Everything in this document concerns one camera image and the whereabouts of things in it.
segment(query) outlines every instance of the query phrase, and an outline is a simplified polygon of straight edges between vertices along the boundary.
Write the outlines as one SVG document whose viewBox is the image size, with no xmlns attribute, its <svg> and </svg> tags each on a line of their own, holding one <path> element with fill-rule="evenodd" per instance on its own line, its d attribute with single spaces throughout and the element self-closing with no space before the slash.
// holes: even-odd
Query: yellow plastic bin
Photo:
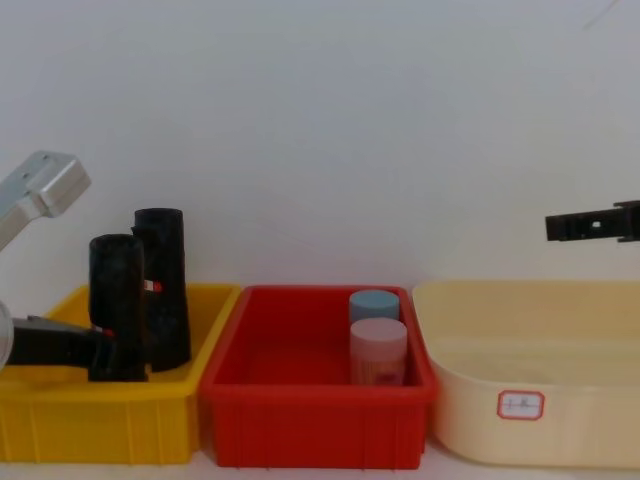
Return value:
<svg viewBox="0 0 640 480">
<path fill-rule="evenodd" d="M 241 288 L 189 285 L 193 360 L 144 383 L 89 383 L 86 370 L 6 367 L 0 372 L 0 460 L 186 463 L 199 448 L 197 387 Z M 89 325 L 80 288 L 48 316 Z"/>
<path fill-rule="evenodd" d="M 441 282 L 413 298 L 445 446 L 484 463 L 640 468 L 640 283 Z"/>
</svg>

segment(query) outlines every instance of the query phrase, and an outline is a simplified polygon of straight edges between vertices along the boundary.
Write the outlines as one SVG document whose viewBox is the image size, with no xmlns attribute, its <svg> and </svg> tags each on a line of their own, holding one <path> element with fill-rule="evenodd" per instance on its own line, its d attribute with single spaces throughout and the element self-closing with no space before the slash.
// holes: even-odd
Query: plastic bin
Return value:
<svg viewBox="0 0 640 480">
<path fill-rule="evenodd" d="M 350 385 L 349 295 L 379 287 L 245 290 L 203 376 L 226 467 L 414 469 L 435 382 L 406 292 L 405 386 Z"/>
<path fill-rule="evenodd" d="M 417 287 L 436 436 L 483 463 L 639 468 L 639 296 L 637 282 Z"/>
<path fill-rule="evenodd" d="M 0 372 L 0 460 L 185 463 L 199 447 L 197 386 L 240 288 L 187 288 L 193 360 L 146 383 L 89 383 L 84 369 Z M 89 325 L 86 287 L 49 317 Z"/>
</svg>

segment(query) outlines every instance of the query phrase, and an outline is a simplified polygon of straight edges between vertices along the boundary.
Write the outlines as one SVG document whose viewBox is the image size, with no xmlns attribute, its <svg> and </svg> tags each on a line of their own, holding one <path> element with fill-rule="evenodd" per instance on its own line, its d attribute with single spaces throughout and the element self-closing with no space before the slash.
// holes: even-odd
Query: white wall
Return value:
<svg viewBox="0 0 640 480">
<path fill-rule="evenodd" d="M 40 313 L 133 210 L 185 211 L 188 276 L 640 277 L 544 216 L 640 197 L 640 2 L 5 0 L 0 176 L 72 152 L 93 186 L 0 254 Z"/>
</svg>

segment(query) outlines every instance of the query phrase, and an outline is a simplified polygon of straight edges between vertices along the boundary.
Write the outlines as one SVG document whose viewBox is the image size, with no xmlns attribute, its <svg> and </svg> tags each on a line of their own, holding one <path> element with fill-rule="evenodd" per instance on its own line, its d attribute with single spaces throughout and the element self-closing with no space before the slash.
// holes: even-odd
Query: black cylindrical object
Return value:
<svg viewBox="0 0 640 480">
<path fill-rule="evenodd" d="M 89 380 L 147 379 L 143 273 L 143 245 L 133 235 L 103 235 L 89 244 L 89 317 L 95 330 L 114 340 L 99 352 Z"/>
<path fill-rule="evenodd" d="M 162 372 L 177 368 L 191 360 L 182 211 L 170 208 L 138 210 L 132 231 L 144 244 L 151 370 Z"/>
</svg>

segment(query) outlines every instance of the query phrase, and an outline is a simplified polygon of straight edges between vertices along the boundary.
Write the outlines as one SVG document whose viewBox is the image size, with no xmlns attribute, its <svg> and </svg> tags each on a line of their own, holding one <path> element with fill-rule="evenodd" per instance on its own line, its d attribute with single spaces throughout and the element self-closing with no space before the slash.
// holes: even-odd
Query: jar lid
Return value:
<svg viewBox="0 0 640 480">
<path fill-rule="evenodd" d="M 393 318 L 364 318 L 351 324 L 351 355 L 369 361 L 397 360 L 407 354 L 407 327 Z"/>
</svg>

